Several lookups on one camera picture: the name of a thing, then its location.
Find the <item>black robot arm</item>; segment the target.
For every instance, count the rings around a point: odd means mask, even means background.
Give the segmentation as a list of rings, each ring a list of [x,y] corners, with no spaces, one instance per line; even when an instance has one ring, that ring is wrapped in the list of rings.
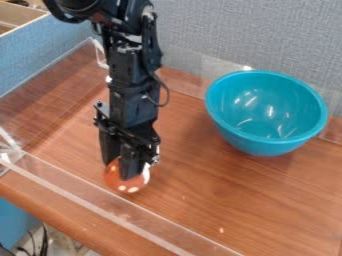
[[[105,163],[119,162],[130,180],[160,162],[161,137],[154,129],[168,89],[157,75],[162,56],[152,0],[43,0],[53,16],[71,24],[89,21],[102,37],[109,65],[110,102],[95,104]]]

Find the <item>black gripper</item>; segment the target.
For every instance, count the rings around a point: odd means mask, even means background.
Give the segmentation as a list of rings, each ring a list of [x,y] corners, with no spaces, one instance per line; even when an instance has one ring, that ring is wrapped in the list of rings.
[[[109,84],[110,102],[94,104],[94,124],[99,129],[102,159],[109,165],[121,155],[121,178],[127,181],[144,172],[146,162],[158,156],[161,137],[154,129],[158,119],[161,85]]]

